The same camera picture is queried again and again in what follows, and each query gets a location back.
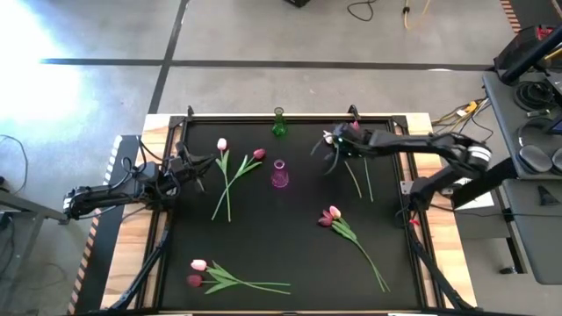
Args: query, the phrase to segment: gray desk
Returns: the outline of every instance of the gray desk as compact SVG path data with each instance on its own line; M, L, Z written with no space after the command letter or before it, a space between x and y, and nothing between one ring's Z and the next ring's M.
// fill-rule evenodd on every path
M562 76L553 75L555 81ZM521 80L541 81L544 74L525 74ZM517 130L528 120L525 111L513 99L514 88L503 84L497 74L486 73L483 77L486 93L492 102L501 134L508 147L510 158L491 169L494 185L503 184L513 214L549 214L562 216L562 205L541 206L538 185L543 185L553 196L562 201L562 176L552 173L532 175L519 165L515 156L519 152ZM562 147L562 136L544 135L535 129L525 131L526 143L533 143L545 153L552 154ZM562 241L562 218L514 216L525 253L535 279L541 284L562 284L562 253L558 242Z

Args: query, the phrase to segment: gray floor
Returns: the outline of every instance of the gray floor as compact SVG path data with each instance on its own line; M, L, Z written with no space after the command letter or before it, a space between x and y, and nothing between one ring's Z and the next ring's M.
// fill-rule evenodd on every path
M434 0L410 32L401 24L401 1L377 1L370 23L348 14L345 8L352 2L312 0L296 10L281 0L191 0L174 58L491 64L513 37L497 0ZM38 65L37 59L162 59L179 4L0 3L0 133L21 139L28 153L29 179L21 196L60 209L72 187L101 183L114 138L141 131L160 71ZM413 12L422 6L422 0L413 1ZM419 70L172 68L158 112L185 112L189 104L202 113L271 112L275 106L288 112L333 112L356 104L360 111L422 111L436 118L483 97L480 77L479 72ZM494 114L487 110L478 120L496 131L489 144L494 162L500 161L507 150ZM473 125L465 132L477 139L487 136ZM5 140L0 157L0 175L18 187L23 176L18 148ZM64 313L89 227L89 222L58 226L46 221L21 270L20 299L2 308ZM506 249L501 242L465 242L479 304L494 311L556 314L562 307L560 287L538 285L530 275L494 273L508 261L498 255ZM62 268L66 281L33 290L60 279L51 263Z

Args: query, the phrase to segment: black table surface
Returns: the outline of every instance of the black table surface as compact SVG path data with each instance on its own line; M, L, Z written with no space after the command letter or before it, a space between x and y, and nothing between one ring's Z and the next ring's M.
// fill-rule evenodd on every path
M514 216L535 279L541 284L562 284L562 205L541 206L538 185L562 202L560 181L506 180L503 183L514 214L557 215L561 218Z
M231 187L232 222L223 204L211 217L224 190L224 176L213 167L205 177L208 193L196 197L182 192L174 211L167 251L162 309L184 311L365 311L409 310L421 301L403 229L394 223L401 208L395 158L369 160L375 201L369 199L362 160L350 161L363 191L360 199L343 164L324 176L322 146L310 156L322 130L332 121L290 122L289 133L278 139L268 124L195 124L188 143L194 154L218 153L217 139L230 148L229 178L245 154L267 150L263 165ZM383 124L363 127L386 129ZM283 189L270 183L273 162L283 159L290 182ZM360 250L331 228L317 225L322 210L337 205L349 222L391 292L383 293ZM257 291L236 285L205 295L209 285L191 288L186 277L193 259L216 261L235 277L250 282L289 283L292 295Z
M552 74L552 77L562 77L559 74ZM529 73L522 75L521 81L543 81L545 80L544 74ZM501 129L503 139L506 141L509 154L512 157L517 175L520 179L525 180L562 180L562 176L555 175L551 172L546 172L538 175L532 175L526 172L519 162L515 159L517 153L521 149L517 130L529 119L526 117L526 111L521 109L514 101L515 89L500 81L496 73L486 72L483 75L484 86L487 95L490 97L492 107L494 108L495 117ZM541 133L537 128L528 128L524 132L524 144L533 144L541 149L548 155L552 155L557 149L562 147L561 135L546 135Z

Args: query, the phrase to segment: green vase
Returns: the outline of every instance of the green vase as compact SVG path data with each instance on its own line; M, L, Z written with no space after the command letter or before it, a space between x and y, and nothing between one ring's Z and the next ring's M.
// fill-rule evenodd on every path
M271 131L278 137L283 136L287 133L287 122L283 118L283 108L277 107L274 110L275 113L275 123Z

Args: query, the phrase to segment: white paper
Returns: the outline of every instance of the white paper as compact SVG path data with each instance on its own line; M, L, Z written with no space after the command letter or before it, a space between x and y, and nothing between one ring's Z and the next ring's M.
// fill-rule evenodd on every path
M470 181L471 181L471 179L469 179L469 178L462 178L462 179L456 181L456 183L460 183L460 184L465 185L465 184L469 183ZM455 210L468 210L468 209L473 209L473 208L489 207L489 206L494 206L494 200L492 199L492 193L487 192L487 193L482 194L479 197L476 197L475 199L468 202L467 204L456 208Z

